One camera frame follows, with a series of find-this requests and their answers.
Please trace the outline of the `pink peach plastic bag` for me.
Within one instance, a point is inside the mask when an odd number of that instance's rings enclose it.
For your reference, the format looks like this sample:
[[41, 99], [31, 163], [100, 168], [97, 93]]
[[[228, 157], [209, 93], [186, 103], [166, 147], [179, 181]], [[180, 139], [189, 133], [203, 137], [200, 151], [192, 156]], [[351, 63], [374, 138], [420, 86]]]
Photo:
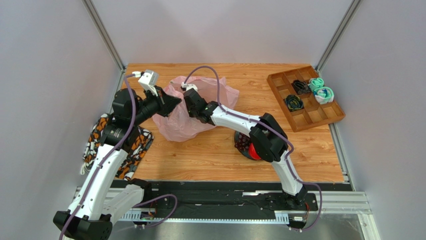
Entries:
[[[199, 95], [206, 102], [217, 100], [217, 79], [202, 76], [191, 76], [188, 84], [197, 87]], [[239, 99], [240, 91], [227, 85], [225, 77], [219, 79], [220, 102], [222, 105], [234, 109]], [[199, 133], [209, 131], [213, 125], [202, 123], [198, 119], [190, 117], [185, 101], [182, 100], [168, 117], [158, 114], [152, 117], [159, 132], [168, 140], [173, 142], [185, 142], [195, 138]]]

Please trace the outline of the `purple grape bunch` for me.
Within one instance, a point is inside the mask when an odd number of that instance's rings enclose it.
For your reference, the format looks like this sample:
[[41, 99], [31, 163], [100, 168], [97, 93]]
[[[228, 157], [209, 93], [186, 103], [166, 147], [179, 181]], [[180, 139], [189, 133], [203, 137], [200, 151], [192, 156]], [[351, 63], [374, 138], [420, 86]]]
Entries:
[[248, 151], [251, 145], [251, 139], [249, 136], [242, 134], [241, 132], [236, 132], [234, 136], [234, 147], [239, 151]]

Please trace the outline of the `red apple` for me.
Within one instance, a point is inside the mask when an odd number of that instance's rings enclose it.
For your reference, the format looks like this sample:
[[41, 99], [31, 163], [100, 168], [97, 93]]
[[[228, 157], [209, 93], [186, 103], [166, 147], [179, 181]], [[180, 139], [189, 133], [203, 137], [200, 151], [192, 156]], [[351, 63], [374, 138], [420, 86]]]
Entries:
[[253, 143], [250, 143], [248, 147], [248, 155], [250, 156], [251, 159], [255, 161], [262, 160], [262, 158], [257, 154]]

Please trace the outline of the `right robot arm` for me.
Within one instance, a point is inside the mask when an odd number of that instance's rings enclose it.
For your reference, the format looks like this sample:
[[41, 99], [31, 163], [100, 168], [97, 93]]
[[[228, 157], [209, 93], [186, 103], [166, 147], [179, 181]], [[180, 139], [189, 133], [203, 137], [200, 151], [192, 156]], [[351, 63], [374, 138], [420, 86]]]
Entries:
[[250, 157], [271, 163], [283, 192], [289, 195], [295, 205], [304, 204], [308, 191], [290, 158], [293, 145], [271, 114], [249, 115], [216, 101], [206, 102], [195, 89], [189, 87], [184, 89], [183, 96], [191, 118], [204, 124], [226, 127], [249, 137]]

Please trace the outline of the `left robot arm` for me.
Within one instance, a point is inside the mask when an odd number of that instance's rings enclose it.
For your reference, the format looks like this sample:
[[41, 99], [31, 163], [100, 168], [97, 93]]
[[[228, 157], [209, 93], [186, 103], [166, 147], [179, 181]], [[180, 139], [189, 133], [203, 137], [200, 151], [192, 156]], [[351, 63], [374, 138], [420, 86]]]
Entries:
[[107, 240], [115, 223], [150, 191], [149, 182], [130, 180], [122, 192], [105, 201], [119, 168], [136, 145], [139, 125], [156, 114], [167, 117], [182, 101], [158, 86], [144, 93], [144, 99], [131, 88], [115, 93], [113, 114], [102, 132], [92, 168], [68, 209], [57, 211], [53, 218], [61, 231], [59, 239]]

